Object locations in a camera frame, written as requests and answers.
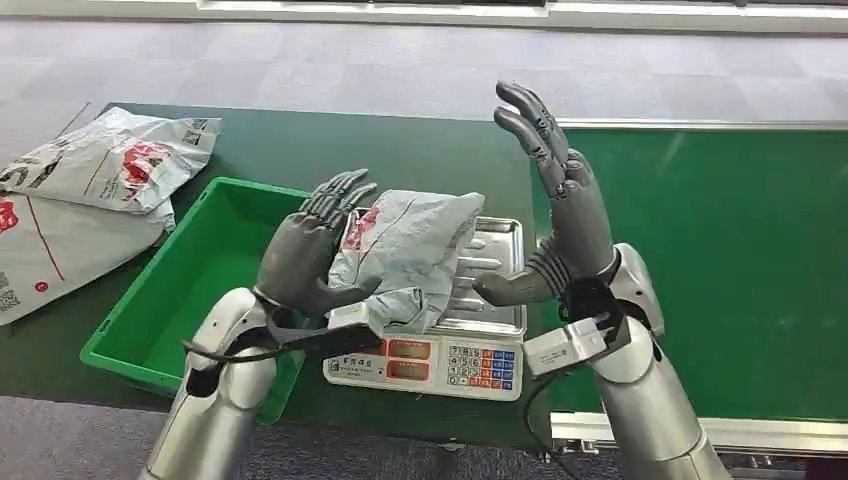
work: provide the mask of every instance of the digital scale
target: digital scale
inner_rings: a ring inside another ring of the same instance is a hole
[[[422,335],[385,335],[379,348],[324,360],[330,383],[484,400],[521,396],[523,305],[494,307],[471,288],[479,272],[518,272],[524,265],[521,224],[478,217],[459,257],[448,308]],[[353,318],[330,313],[330,326]]]

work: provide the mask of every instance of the white package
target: white package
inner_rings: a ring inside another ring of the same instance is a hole
[[[113,270],[174,228],[171,201],[146,215],[0,195],[0,325]]]
[[[14,160],[0,190],[148,213],[209,162],[221,119],[135,115],[112,108]]]
[[[450,300],[459,251],[474,236],[485,197],[388,190],[354,214],[330,268],[331,287],[383,283],[365,301],[378,333],[422,333]]]

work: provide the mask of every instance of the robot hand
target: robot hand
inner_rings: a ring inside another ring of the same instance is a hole
[[[551,233],[524,271],[511,276],[483,274],[474,289],[496,306],[542,302],[561,295],[571,280],[603,275],[613,266],[609,220],[592,168],[568,147],[539,97],[514,83],[498,82],[495,91],[521,112],[498,107],[495,123],[518,138],[538,167],[550,198]]]
[[[348,214],[376,183],[360,185],[368,170],[343,172],[321,184],[286,217],[268,244],[253,291],[275,307],[311,316],[368,298],[380,285],[369,278],[361,287],[331,289],[325,279],[336,240]]]

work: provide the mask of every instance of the robotic arm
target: robotic arm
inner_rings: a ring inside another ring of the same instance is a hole
[[[299,314],[322,319],[366,299],[380,284],[369,279],[363,288],[330,289],[325,283],[348,213],[376,189],[359,186],[366,173],[341,173],[319,186],[277,229],[253,289],[226,293],[185,342],[183,382],[139,480],[234,478],[279,353],[335,356],[379,345],[365,325],[296,328]]]
[[[592,368],[629,478],[729,480],[656,343],[665,325],[647,268],[633,247],[613,245],[588,162],[533,92],[506,83],[496,92],[521,112],[498,108],[495,122],[538,167],[552,229],[523,272],[485,274],[475,289],[493,305],[560,299],[568,323],[526,341],[527,363],[536,376]]]

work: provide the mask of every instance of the green plastic bin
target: green plastic bin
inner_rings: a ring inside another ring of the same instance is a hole
[[[306,196],[214,179],[85,344],[80,360],[123,375],[141,389],[173,396],[185,364],[180,340],[192,338],[227,291],[253,285],[271,236]],[[301,352],[279,357],[260,423],[273,423],[282,414],[303,358]]]

